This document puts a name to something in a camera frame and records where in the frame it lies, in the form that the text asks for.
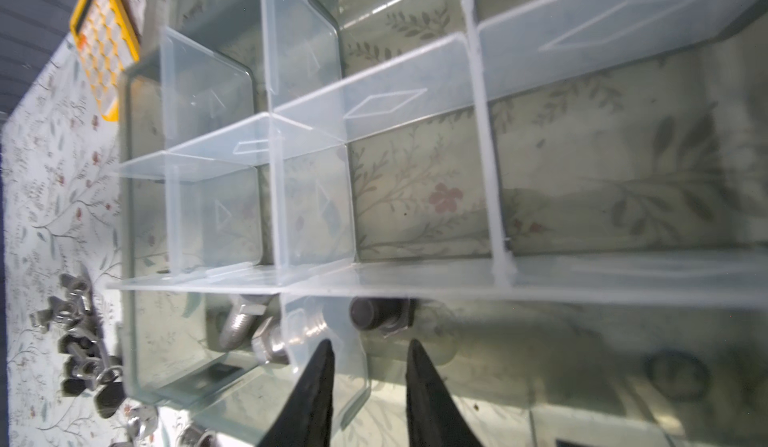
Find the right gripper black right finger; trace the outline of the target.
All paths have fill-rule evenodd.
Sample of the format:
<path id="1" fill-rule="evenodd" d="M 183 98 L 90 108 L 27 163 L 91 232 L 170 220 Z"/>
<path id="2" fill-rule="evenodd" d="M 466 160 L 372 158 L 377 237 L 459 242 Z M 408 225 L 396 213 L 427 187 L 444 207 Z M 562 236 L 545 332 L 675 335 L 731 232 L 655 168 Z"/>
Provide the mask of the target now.
<path id="1" fill-rule="evenodd" d="M 409 344 L 405 380 L 410 446 L 481 446 L 417 339 Z"/>

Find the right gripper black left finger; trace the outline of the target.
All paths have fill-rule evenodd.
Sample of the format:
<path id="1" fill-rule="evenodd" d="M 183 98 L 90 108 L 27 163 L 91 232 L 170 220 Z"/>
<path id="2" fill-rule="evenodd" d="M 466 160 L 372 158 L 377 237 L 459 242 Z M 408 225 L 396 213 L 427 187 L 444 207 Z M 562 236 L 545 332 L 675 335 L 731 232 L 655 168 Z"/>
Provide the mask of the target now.
<path id="1" fill-rule="evenodd" d="M 333 419 L 335 354 L 321 341 L 273 425 L 257 444 L 263 446 L 330 445 Z"/>

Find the silver hex bolt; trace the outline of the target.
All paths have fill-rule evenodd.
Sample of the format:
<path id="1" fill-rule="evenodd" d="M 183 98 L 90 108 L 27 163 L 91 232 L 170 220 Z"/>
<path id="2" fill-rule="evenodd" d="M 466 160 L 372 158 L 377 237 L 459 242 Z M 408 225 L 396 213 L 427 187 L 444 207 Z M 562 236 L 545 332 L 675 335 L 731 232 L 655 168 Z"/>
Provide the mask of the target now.
<path id="1" fill-rule="evenodd" d="M 328 331 L 321 311 L 299 308 L 280 319 L 265 317 L 251 339 L 251 347 L 259 365 L 288 365 L 297 370 L 309 362 Z"/>
<path id="2" fill-rule="evenodd" d="M 272 295 L 233 294 L 230 296 L 232 306 L 218 338 L 219 345 L 224 351 L 232 351 L 244 342 L 256 320 L 267 311 L 272 298 Z"/>

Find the green transparent compartment organizer box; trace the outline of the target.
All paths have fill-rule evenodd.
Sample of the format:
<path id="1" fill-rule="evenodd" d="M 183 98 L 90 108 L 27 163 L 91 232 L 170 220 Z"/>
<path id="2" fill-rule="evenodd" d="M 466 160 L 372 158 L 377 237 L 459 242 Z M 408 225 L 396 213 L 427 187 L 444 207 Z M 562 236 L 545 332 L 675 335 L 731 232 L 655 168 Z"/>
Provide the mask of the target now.
<path id="1" fill-rule="evenodd" d="M 486 445 L 767 442 L 767 0 L 153 0 L 120 87 L 126 388 L 246 442 L 321 311 L 334 439 L 410 341 Z M 272 295 L 244 342 L 230 296 Z M 384 337 L 355 297 L 409 298 Z"/>

